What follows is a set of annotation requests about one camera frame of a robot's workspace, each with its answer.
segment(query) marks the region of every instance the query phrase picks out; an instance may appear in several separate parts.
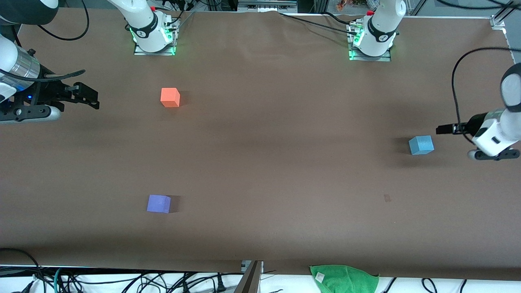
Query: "green cloth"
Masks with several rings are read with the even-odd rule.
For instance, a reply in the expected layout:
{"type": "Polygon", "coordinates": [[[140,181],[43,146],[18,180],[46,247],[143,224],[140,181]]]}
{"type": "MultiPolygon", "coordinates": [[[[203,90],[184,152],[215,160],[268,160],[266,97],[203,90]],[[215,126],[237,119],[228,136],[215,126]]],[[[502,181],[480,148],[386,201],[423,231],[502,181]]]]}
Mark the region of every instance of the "green cloth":
{"type": "Polygon", "coordinates": [[[379,277],[346,265],[311,266],[322,293],[375,293],[379,277]]]}

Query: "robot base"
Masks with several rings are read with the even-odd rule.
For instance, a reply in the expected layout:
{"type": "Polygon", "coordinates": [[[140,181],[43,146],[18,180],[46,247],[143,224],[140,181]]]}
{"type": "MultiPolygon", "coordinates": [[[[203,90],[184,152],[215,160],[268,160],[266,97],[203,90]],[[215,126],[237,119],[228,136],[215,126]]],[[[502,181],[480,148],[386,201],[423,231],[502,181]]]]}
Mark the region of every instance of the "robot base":
{"type": "MultiPolygon", "coordinates": [[[[172,16],[166,15],[167,21],[172,20],[172,16]]],[[[162,50],[157,52],[147,52],[141,49],[136,43],[134,47],[134,55],[146,55],[146,56],[174,56],[176,54],[177,38],[179,37],[179,24],[181,20],[178,19],[170,26],[166,27],[165,35],[172,39],[172,42],[167,44],[162,50]]]]}
{"type": "MultiPolygon", "coordinates": [[[[364,24],[361,19],[357,19],[354,21],[351,21],[349,25],[345,26],[347,31],[354,31],[356,33],[363,33],[361,32],[362,28],[364,27],[364,24]]],[[[383,61],[383,62],[390,62],[391,61],[391,51],[387,50],[383,55],[373,57],[373,56],[367,56],[360,49],[358,49],[353,43],[358,38],[358,35],[351,35],[348,34],[348,47],[349,47],[349,60],[359,60],[359,61],[383,61]]]]}

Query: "cube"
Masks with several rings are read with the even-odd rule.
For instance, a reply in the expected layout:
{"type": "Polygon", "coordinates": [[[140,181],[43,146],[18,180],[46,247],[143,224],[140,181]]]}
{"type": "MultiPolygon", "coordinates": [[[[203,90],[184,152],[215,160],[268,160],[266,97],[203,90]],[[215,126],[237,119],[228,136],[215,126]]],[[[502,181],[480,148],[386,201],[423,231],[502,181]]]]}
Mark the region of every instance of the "cube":
{"type": "Polygon", "coordinates": [[[148,206],[146,211],[152,213],[168,214],[170,212],[170,197],[150,194],[148,197],[148,206]]]}
{"type": "Polygon", "coordinates": [[[409,147],[413,155],[426,155],[434,150],[430,136],[416,136],[409,141],[409,147]]]}
{"type": "Polygon", "coordinates": [[[181,94],[176,88],[162,88],[161,89],[161,103],[166,108],[179,107],[181,94]]]}

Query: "teal cable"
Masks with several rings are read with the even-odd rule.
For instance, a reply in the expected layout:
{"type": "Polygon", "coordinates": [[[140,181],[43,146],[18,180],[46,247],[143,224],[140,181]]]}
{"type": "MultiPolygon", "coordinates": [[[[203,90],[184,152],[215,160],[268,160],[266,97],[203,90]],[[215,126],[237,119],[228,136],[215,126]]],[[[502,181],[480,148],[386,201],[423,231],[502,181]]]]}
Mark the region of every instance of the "teal cable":
{"type": "Polygon", "coordinates": [[[58,293],[58,275],[60,275],[61,267],[54,274],[54,293],[58,293]]]}

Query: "blue cube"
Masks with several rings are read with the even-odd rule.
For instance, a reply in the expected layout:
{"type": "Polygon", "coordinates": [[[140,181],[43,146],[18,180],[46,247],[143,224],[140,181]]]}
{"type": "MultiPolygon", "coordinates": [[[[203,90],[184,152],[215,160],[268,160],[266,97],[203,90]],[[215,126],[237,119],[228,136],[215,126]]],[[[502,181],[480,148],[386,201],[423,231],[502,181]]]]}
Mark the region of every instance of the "blue cube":
{"type": "Polygon", "coordinates": [[[148,197],[148,207],[146,211],[168,214],[170,212],[170,197],[151,194],[148,197]]]}
{"type": "Polygon", "coordinates": [[[409,141],[409,147],[413,155],[426,155],[434,150],[430,136],[416,136],[409,141]]]}

